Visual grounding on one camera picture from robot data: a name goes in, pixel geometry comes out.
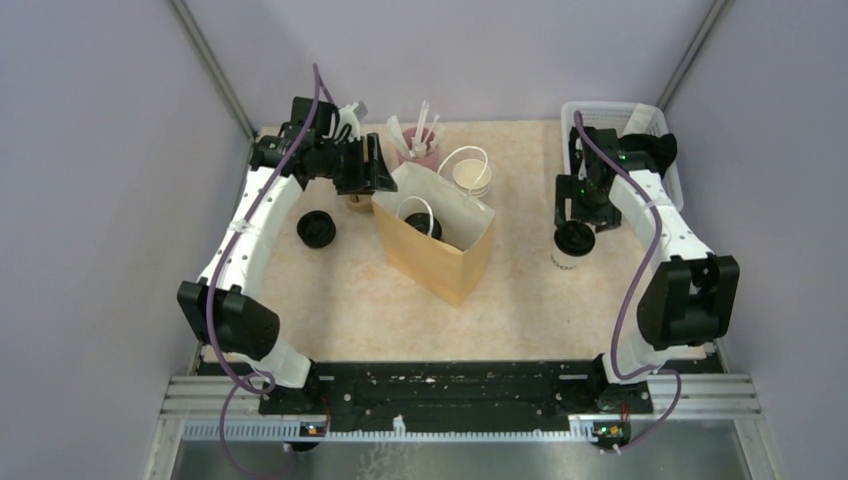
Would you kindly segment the brown paper takeout bag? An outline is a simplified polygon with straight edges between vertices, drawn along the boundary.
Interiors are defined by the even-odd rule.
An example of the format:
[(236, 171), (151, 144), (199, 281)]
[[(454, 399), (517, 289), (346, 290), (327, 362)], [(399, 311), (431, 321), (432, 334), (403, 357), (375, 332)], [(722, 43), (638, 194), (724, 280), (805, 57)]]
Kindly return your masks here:
[(452, 306), (483, 277), (496, 211), (475, 194), (492, 178), (481, 147), (456, 148), (436, 170), (412, 162), (393, 172), (395, 192), (377, 192), (372, 208), (389, 263)]

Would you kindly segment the white paper coffee cup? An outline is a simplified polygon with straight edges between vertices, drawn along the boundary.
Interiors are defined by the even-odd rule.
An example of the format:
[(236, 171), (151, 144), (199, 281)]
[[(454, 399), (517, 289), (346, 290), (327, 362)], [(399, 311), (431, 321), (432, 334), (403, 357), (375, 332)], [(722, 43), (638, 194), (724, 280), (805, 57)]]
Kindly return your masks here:
[(575, 270), (581, 265), (585, 264), (590, 258), (590, 254), (578, 256), (570, 255), (566, 252), (561, 251), (556, 246), (551, 249), (551, 261), (556, 268), (562, 271)]

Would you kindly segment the black plastic cup lid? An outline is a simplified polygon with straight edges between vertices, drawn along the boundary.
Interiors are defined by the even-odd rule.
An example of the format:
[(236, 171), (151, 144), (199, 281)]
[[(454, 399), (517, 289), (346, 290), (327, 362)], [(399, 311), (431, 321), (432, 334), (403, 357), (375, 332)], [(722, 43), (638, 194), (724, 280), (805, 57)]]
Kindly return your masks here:
[(596, 245), (594, 231), (588, 225), (574, 220), (558, 226), (553, 241), (562, 254), (571, 257), (586, 256)]

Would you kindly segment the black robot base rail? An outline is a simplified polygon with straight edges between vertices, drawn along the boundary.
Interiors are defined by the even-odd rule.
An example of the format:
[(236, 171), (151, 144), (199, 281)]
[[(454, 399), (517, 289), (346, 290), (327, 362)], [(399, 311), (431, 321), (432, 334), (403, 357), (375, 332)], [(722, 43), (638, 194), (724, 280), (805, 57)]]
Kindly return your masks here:
[(645, 382), (609, 385), (597, 361), (319, 362), (300, 389), (276, 387), (262, 415), (316, 415), (333, 433), (565, 432), (578, 414), (650, 414)]

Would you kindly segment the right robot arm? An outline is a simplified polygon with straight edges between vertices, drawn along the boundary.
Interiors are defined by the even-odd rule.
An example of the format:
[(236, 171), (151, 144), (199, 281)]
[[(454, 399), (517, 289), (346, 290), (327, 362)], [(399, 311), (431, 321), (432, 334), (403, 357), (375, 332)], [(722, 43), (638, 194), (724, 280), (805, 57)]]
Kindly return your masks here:
[(718, 255), (683, 220), (662, 181), (677, 139), (574, 126), (567, 153), (584, 175), (555, 181), (551, 259), (570, 270), (586, 260), (598, 234), (628, 223), (645, 252), (615, 321), (609, 350), (586, 385), (589, 404), (612, 412), (626, 385), (645, 380), (675, 355), (723, 337), (740, 267)]

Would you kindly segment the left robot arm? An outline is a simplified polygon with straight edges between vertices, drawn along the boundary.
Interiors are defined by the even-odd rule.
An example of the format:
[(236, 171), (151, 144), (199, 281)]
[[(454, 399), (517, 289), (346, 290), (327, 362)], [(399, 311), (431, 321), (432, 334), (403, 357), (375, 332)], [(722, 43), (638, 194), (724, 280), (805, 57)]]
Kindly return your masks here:
[(278, 315), (256, 298), (283, 221), (310, 181), (329, 179), (340, 196), (396, 191), (378, 135), (360, 131), (366, 114), (361, 102), (339, 108), (294, 98), (280, 134), (254, 141), (242, 196), (213, 258), (177, 291), (197, 340), (283, 387), (283, 401), (297, 413), (320, 401), (321, 388), (309, 379), (312, 362), (288, 344)]

